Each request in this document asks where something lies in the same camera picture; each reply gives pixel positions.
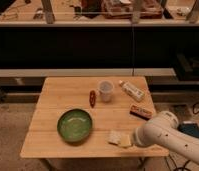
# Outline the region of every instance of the small bottle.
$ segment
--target small bottle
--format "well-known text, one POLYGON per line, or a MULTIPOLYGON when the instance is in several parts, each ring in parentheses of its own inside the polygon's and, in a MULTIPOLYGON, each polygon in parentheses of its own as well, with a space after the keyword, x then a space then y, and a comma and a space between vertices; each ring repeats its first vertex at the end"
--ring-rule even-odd
POLYGON ((119 85, 122 87, 122 89, 130 95, 133 99, 135 99, 137 102, 141 102, 142 99, 145 96, 145 93, 138 89, 136 86, 131 84, 130 82, 124 82, 122 80, 119 80, 119 85))

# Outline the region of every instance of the white cup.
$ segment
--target white cup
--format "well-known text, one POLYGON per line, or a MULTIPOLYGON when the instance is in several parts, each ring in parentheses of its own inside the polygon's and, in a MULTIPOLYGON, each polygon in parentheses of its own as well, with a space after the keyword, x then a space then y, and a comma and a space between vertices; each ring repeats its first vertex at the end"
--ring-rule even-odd
POLYGON ((113 96, 114 85, 111 81, 101 81, 98 86, 100 98, 103 102, 110 102, 113 96))

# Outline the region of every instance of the floor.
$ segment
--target floor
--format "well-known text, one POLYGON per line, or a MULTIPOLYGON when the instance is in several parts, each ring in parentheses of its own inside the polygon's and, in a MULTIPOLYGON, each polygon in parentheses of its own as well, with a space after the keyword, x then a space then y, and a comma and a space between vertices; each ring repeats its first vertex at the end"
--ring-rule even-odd
MULTIPOLYGON (((154 98, 155 107, 157 111, 161 110, 175 110, 180 112, 183 106, 177 107, 177 110, 173 108, 176 102, 171 100, 163 100, 163 103, 158 100, 158 96, 154 98)), ((186 102, 188 106, 186 115, 178 115, 180 120, 191 119, 199 124, 199 114, 192 115, 190 106, 193 104, 186 102)), ((47 168, 37 159, 22 159, 19 156, 20 150, 26 132, 28 130, 29 123, 32 118, 32 114, 35 108, 35 103, 1 103, 0 104, 0 171, 46 171, 47 168)), ((186 161, 182 156, 171 152, 171 156, 176 161, 178 166, 182 166, 186 161)), ((173 170, 174 165, 168 158, 170 167, 173 170)), ((137 158, 122 158, 122 159, 71 159, 62 160, 61 163, 55 163, 57 169, 61 170, 92 170, 92 171, 134 171, 137 170, 139 160, 137 158)), ((192 171, 199 171, 199 166, 191 162, 187 166, 192 171)), ((152 158, 149 160, 145 167, 146 171, 168 171, 167 164, 163 157, 152 158)))

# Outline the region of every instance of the food item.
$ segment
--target food item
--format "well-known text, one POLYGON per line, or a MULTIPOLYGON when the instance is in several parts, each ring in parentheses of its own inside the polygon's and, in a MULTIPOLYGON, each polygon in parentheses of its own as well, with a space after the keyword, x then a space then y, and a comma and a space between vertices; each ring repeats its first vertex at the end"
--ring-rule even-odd
POLYGON ((138 89, 136 86, 131 84, 130 82, 124 82, 122 80, 119 81, 119 85, 122 87, 122 89, 130 95, 133 99, 135 99, 137 102, 141 102, 142 99, 145 96, 145 93, 138 89))
POLYGON ((44 16, 43 8, 37 8, 33 19, 34 20, 43 19, 43 16, 44 16))
POLYGON ((108 142, 123 148, 131 147, 133 145, 129 134, 113 130, 110 132, 108 142))
POLYGON ((118 145, 120 143, 122 133, 118 131, 111 131, 109 134, 108 142, 111 144, 118 145))
POLYGON ((152 117, 152 112, 150 112, 146 109, 143 109, 141 107, 137 107, 135 105, 131 106, 130 114, 138 116, 138 117, 145 119, 145 120, 149 120, 152 117))
POLYGON ((180 7, 176 10, 176 13, 180 16, 187 16, 190 13, 189 7, 180 7))
MULTIPOLYGON (((120 0, 103 0, 102 11, 106 18, 131 18, 133 0, 124 4, 120 0)), ((140 18, 162 18, 163 8, 156 0, 143 0, 140 18)))
POLYGON ((132 146, 131 137, 128 134, 122 135, 118 144, 119 147, 127 148, 132 146))
POLYGON ((92 108, 95 106, 95 103, 96 103, 96 92, 94 90, 90 91, 89 103, 90 103, 92 108))

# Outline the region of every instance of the metal bar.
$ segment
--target metal bar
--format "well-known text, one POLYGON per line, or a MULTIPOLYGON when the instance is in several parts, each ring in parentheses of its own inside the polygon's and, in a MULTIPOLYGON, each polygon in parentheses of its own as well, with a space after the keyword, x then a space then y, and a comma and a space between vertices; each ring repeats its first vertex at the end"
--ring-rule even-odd
POLYGON ((50 0, 41 0, 43 4, 43 11, 45 13, 45 18, 47 24, 53 24, 55 21, 54 13, 51 6, 50 0))
POLYGON ((150 160, 150 157, 144 157, 143 159, 139 157, 140 165, 137 170, 144 170, 146 163, 150 160))
POLYGON ((162 8, 165 8, 166 3, 167 3, 167 0, 161 0, 160 4, 161 4, 162 8))
POLYGON ((0 78, 59 76, 132 76, 133 68, 102 69, 0 69, 0 78))
POLYGON ((47 159, 42 158, 42 159, 39 159, 39 161, 48 169, 48 171, 54 170, 53 166, 48 162, 47 159))
POLYGON ((133 2, 133 13, 132 13, 132 24, 139 23, 142 8, 142 0, 134 0, 133 2))
MULTIPOLYGON (((114 21, 55 21, 53 24, 45 24, 45 21, 0 21, 0 27, 131 27, 131 20, 115 19, 114 21)), ((186 20, 165 20, 165 19, 142 19, 134 27, 199 27, 199 20, 196 23, 188 24, 186 20)))
POLYGON ((195 23, 197 22, 198 18, 199 18, 199 0, 196 0, 186 20, 189 20, 190 23, 195 23))

